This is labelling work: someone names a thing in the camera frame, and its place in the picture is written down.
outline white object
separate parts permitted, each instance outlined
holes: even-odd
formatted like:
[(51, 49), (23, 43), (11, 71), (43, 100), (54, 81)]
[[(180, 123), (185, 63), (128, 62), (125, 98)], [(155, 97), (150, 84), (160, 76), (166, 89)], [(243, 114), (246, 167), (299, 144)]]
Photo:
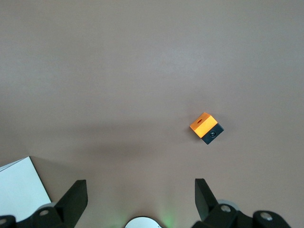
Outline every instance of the white object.
[(48, 203), (50, 198), (30, 157), (0, 167), (0, 216), (13, 215), (19, 222)]
[(161, 228), (161, 226), (152, 218), (137, 217), (130, 220), (125, 228)]
[(228, 201), (228, 200), (225, 200), (225, 199), (218, 200), (218, 203), (219, 204), (227, 204), (227, 205), (232, 206), (235, 210), (240, 210), (239, 207), (238, 207), (238, 205), (236, 203)]

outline green light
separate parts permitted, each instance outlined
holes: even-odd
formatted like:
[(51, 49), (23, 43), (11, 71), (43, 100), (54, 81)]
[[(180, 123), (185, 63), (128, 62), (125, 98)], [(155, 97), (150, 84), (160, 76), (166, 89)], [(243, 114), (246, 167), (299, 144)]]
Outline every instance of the green light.
[(161, 216), (161, 222), (165, 225), (166, 228), (175, 227), (175, 213), (173, 211), (167, 211)]

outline metal screw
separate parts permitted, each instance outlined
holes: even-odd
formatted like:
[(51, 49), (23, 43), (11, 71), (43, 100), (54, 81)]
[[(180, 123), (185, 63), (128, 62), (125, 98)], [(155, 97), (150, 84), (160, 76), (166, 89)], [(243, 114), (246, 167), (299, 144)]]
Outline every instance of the metal screw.
[(42, 212), (39, 213), (40, 216), (44, 216), (48, 214), (48, 210), (43, 210)]
[(7, 222), (6, 218), (0, 219), (0, 225), (3, 225), (3, 224), (6, 223), (6, 222)]
[(228, 207), (227, 205), (223, 205), (220, 208), (222, 209), (223, 212), (230, 212), (231, 211), (230, 207)]
[(210, 132), (210, 136), (213, 138), (215, 137), (217, 134), (215, 132)]
[(269, 215), (269, 214), (266, 213), (266, 212), (262, 212), (260, 215), (261, 215), (261, 217), (262, 217), (263, 219), (266, 219), (267, 221), (271, 221), (271, 220), (272, 220), (271, 215)]

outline white paper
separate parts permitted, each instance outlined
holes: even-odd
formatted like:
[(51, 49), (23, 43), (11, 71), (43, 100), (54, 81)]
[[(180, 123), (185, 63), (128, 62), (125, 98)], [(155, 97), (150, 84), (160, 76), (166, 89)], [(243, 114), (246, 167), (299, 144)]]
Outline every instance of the white paper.
[(1, 216), (13, 215), (22, 221), (50, 202), (30, 157), (0, 167)]

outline orange and black cube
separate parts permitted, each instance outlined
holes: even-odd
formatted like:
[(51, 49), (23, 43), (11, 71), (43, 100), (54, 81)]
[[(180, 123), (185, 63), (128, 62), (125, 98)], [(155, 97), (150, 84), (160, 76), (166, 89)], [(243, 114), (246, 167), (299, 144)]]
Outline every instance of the orange and black cube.
[(218, 122), (208, 113), (203, 113), (196, 119), (190, 128), (201, 138), (206, 144), (212, 142), (224, 129)]

